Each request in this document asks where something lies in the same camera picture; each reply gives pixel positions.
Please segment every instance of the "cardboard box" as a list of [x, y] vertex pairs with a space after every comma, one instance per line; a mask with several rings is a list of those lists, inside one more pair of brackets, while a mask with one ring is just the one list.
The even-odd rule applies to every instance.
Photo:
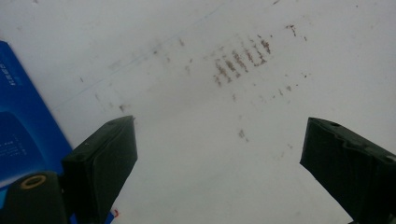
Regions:
[[0, 208], [10, 183], [36, 171], [60, 174], [71, 150], [12, 49], [0, 41]]

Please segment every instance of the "white surface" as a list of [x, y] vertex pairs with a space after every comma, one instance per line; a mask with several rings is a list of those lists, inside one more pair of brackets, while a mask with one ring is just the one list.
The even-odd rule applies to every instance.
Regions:
[[299, 165], [306, 120], [396, 153], [395, 23], [393, 0], [0, 3], [0, 38], [73, 147], [136, 116], [116, 224], [348, 223]]

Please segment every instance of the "screw hole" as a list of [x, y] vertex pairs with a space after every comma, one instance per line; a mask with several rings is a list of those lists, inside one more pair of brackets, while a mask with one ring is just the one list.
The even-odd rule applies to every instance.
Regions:
[[388, 162], [396, 162], [396, 157], [395, 156], [386, 156], [385, 160]]
[[337, 124], [337, 123], [330, 123], [330, 125], [332, 125], [333, 127], [340, 127], [341, 125]]

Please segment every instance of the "blue box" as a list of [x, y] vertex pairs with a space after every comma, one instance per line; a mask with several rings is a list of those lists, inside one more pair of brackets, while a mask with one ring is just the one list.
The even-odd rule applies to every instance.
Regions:
[[0, 41], [0, 208], [10, 183], [36, 171], [60, 174], [71, 150], [12, 49]]

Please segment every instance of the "yellow ring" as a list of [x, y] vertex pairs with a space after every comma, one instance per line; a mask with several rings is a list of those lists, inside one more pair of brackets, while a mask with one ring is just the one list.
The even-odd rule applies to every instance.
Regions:
[[[38, 180], [33, 184], [29, 184], [29, 181], [32, 180]], [[44, 175], [34, 175], [34, 176], [30, 176], [29, 178], [23, 180], [23, 182], [21, 183], [21, 189], [33, 189], [37, 186], [40, 186], [41, 184], [43, 184], [44, 182], [46, 182], [47, 177]]]

